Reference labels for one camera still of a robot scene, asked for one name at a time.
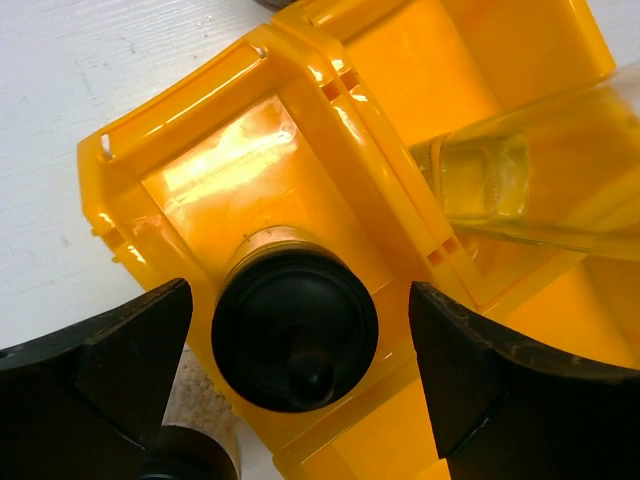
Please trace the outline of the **glass oil bottle gold stopper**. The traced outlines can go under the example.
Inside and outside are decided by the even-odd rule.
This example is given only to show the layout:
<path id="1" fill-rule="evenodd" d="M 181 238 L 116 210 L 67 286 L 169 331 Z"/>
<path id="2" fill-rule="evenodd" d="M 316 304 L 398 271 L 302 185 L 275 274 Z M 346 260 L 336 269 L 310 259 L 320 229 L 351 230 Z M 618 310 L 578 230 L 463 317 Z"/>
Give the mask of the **glass oil bottle gold stopper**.
<path id="1" fill-rule="evenodd" d="M 453 228 L 639 258 L 639 67 L 409 149 Z"/>

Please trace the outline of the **glass spice jar black lid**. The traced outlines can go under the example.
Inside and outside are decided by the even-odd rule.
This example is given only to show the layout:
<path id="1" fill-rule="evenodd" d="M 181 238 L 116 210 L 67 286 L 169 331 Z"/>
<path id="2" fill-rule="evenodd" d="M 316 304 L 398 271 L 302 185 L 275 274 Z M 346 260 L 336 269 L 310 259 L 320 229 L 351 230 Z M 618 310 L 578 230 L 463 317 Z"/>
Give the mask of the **glass spice jar black lid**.
<path id="1" fill-rule="evenodd" d="M 365 285 L 308 232 L 264 228 L 234 253 L 211 344 L 222 377 L 251 404 L 302 413 L 336 402 L 366 374 L 378 338 Z"/>

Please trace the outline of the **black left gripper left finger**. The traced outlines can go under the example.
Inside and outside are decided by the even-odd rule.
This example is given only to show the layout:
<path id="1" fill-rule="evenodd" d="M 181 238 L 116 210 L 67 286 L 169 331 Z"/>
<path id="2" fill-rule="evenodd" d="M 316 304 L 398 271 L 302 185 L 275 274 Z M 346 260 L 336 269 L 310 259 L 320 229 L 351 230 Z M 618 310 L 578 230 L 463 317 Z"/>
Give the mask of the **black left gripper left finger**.
<path id="1" fill-rule="evenodd" d="M 1 351 L 4 479 L 136 479 L 192 319 L 189 284 Z"/>

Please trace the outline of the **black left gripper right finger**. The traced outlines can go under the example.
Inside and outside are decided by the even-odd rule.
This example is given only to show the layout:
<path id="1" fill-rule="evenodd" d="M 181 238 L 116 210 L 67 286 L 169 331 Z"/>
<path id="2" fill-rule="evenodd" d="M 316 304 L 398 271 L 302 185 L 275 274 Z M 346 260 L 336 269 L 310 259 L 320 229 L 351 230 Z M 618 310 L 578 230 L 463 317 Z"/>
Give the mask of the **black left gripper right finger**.
<path id="1" fill-rule="evenodd" d="M 639 373 L 573 355 L 422 282 L 408 318 L 438 456 L 454 479 L 635 479 Z"/>

